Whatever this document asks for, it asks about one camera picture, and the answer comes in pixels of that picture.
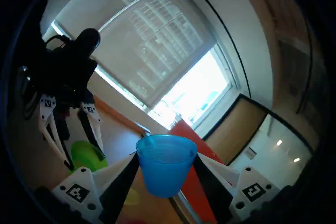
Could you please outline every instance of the screw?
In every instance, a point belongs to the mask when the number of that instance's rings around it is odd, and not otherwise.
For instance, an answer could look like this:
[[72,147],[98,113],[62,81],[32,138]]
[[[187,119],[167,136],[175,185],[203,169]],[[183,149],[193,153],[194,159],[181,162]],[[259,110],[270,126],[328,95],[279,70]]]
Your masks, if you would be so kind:
[[96,205],[92,204],[92,203],[89,203],[89,204],[87,204],[87,208],[90,209],[90,210],[95,210],[96,209]]

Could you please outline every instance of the roller blind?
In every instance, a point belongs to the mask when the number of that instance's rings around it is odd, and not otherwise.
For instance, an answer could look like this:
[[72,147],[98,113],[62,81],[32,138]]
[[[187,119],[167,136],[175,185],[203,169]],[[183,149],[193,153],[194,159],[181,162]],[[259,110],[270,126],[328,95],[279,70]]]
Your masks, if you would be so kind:
[[99,65],[152,108],[215,44],[191,0],[72,0],[56,21],[99,30]]

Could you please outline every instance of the green bowl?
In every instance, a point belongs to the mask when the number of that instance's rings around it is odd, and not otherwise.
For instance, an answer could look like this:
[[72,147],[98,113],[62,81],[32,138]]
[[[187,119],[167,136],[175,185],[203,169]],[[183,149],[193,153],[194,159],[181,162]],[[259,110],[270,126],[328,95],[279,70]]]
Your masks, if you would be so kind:
[[91,172],[108,166],[101,151],[88,141],[74,142],[71,146],[70,155],[74,169],[69,171],[69,175],[82,166],[89,168]]

